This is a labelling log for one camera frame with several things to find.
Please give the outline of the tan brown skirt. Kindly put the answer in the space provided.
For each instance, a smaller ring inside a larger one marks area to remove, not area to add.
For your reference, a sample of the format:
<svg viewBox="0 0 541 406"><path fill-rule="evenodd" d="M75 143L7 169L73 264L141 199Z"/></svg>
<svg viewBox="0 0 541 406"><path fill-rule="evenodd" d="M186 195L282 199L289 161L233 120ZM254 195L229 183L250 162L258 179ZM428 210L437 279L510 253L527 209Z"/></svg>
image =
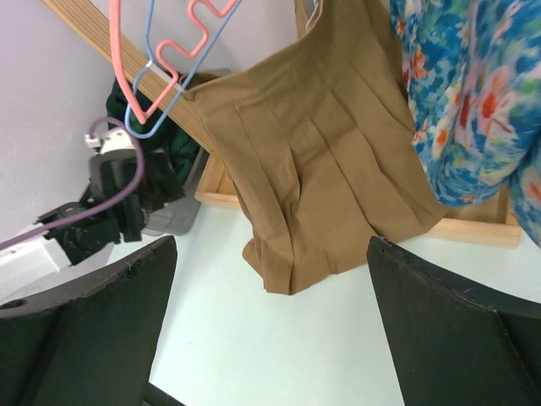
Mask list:
<svg viewBox="0 0 541 406"><path fill-rule="evenodd" d="M189 90L253 237L266 291L295 294L361 266L370 239L446 214L413 149L401 48L379 1L323 1L298 39Z"/></svg>

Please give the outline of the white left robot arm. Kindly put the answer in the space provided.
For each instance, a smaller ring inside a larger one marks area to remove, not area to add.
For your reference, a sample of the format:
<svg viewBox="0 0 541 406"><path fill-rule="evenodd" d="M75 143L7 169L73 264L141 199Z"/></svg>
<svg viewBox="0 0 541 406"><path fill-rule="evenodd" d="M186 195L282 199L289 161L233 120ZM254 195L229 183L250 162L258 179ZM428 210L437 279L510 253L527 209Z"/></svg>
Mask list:
<svg viewBox="0 0 541 406"><path fill-rule="evenodd" d="M57 243L48 243L44 235L52 230L65 231L68 227L85 222L86 219L98 217L126 200L138 187L144 176L144 156L139 148L119 153L112 152L113 157L134 158L136 168L134 176L126 187L111 199L82 211L63 215L60 209L46 214L46 217L57 219L40 223L35 228L26 228L22 233L1 243L1 298L6 299L19 290L30 286L33 282L48 275L59 272L69 264L68 256Z"/></svg>

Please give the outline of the blue floral garment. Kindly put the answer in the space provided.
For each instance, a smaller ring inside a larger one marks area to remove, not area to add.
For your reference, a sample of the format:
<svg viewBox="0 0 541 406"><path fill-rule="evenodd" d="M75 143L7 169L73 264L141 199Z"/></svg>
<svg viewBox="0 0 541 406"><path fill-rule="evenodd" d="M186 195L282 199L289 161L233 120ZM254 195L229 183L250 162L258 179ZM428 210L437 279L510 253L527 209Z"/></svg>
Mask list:
<svg viewBox="0 0 541 406"><path fill-rule="evenodd" d="M507 189L538 242L539 2L393 1L390 17L413 146L436 199L464 207Z"/></svg>

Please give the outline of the light blue wire hanger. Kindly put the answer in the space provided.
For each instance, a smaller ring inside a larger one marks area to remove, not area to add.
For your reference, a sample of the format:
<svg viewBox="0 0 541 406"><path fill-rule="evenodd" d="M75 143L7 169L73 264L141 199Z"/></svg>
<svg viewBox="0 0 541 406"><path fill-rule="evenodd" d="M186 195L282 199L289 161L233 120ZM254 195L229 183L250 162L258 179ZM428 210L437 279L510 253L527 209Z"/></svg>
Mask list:
<svg viewBox="0 0 541 406"><path fill-rule="evenodd" d="M221 33L225 30L228 22L237 11L240 6L239 1L230 1L221 9L217 8L212 1L190 1L186 6L186 13L190 22L198 28L201 37L197 44L191 50L187 50L179 43L172 39L166 39L158 43L156 47L150 44L150 32L151 25L154 17L155 3L149 2L145 20L145 51L147 56L147 63L136 74L134 81L129 84L121 85L122 92L126 97L128 106L126 113L124 114L124 125L127 131L139 140L147 140L153 137L157 130L161 127L162 123L167 118L168 114L172 111L177 101L188 90L189 84L198 73L202 63L206 60L208 54L216 44ZM213 33L210 33L204 22L202 22L196 13L196 8L201 5L206 8L211 14L221 21L220 25ZM180 78L180 73L163 57L165 49L171 48L183 57L187 59L193 59L195 61L194 66L188 72L184 79ZM167 85L163 91L156 97L152 104L144 109L137 100L135 92L139 89L139 85L144 76L154 72L158 76L167 82ZM145 133L136 131L131 120L134 118L140 124L145 124L149 121L151 116L159 109L161 101L167 96L167 94L173 91L174 96L169 102L167 107L162 110L161 116L156 120L151 129Z"/></svg>

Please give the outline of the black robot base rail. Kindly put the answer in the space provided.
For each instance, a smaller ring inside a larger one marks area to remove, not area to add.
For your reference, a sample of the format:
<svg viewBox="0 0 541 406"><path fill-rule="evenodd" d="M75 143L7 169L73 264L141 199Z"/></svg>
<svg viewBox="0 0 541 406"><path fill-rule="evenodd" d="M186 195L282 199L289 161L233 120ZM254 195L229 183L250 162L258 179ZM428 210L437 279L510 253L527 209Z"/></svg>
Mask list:
<svg viewBox="0 0 541 406"><path fill-rule="evenodd" d="M145 389L143 398L144 406L185 406L170 394L162 391L160 388L152 385L150 382Z"/></svg>

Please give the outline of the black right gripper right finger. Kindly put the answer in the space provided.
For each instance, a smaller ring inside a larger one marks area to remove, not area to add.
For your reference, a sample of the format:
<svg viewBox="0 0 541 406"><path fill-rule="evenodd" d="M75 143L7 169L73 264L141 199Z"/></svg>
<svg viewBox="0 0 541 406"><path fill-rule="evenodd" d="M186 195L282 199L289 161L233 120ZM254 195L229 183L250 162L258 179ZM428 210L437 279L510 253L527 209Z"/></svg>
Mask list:
<svg viewBox="0 0 541 406"><path fill-rule="evenodd" d="M540 305L373 237L369 273L406 405L538 405Z"/></svg>

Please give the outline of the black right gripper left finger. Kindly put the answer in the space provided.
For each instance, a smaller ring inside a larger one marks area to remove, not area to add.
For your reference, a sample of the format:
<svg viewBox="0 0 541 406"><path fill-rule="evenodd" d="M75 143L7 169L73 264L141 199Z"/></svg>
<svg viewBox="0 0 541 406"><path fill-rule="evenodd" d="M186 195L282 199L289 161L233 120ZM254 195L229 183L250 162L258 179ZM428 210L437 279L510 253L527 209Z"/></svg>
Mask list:
<svg viewBox="0 0 541 406"><path fill-rule="evenodd" d="M177 264L172 236L1 306L3 405L142 405Z"/></svg>

